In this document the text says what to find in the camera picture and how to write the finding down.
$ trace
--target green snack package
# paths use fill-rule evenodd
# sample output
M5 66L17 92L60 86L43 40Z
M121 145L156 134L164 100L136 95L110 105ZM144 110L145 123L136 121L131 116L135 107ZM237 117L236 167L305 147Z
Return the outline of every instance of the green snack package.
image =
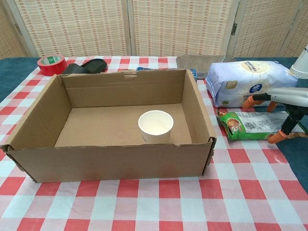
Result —
M264 140L275 134L288 117L286 112L220 112L219 121L223 124L229 140ZM290 138L308 137L307 131L297 124Z

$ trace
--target paper cup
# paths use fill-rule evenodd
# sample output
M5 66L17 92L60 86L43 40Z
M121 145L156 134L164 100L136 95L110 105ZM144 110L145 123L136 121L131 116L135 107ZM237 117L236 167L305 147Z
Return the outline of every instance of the paper cup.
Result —
M142 114L138 125L146 143L168 143L173 118L167 112L153 110Z
M290 69L299 78L308 78L308 45Z

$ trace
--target tablecloth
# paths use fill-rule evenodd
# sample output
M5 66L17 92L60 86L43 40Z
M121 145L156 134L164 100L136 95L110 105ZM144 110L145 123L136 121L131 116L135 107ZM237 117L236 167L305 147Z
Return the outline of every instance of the tablecloth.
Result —
M177 67L176 57L70 57L67 62L92 58L105 59L108 72ZM0 103L0 143L49 79L37 68ZM197 84L218 138L204 176L35 183L0 151L0 231L308 230L308 195L277 146L228 142L205 81Z

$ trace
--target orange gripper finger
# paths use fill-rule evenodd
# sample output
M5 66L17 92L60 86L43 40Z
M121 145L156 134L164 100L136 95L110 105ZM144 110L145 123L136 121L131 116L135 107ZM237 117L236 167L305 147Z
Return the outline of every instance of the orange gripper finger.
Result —
M253 107L255 104L261 104L263 103L264 101L258 101L258 100L254 100L252 98L252 95L248 97L248 99L244 102L243 104L243 108L246 109L246 108L250 108L250 107Z
M267 112L273 112L277 104L278 104L277 102L271 101L268 105Z
M268 138L269 143L278 143L280 141L285 140L288 135L284 134L283 131L279 130L275 135Z

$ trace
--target snack bag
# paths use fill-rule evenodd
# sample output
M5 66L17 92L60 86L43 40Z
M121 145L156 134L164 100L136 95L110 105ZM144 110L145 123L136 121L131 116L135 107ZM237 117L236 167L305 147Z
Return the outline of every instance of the snack bag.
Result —
M289 72L272 61L214 63L207 74L206 88L215 107L241 107L250 95L266 93L269 88L295 87L297 78Z
M286 112L220 112L218 110L218 118L229 140L266 140L281 129L287 117ZM306 132L300 124L297 124L288 139L308 137Z

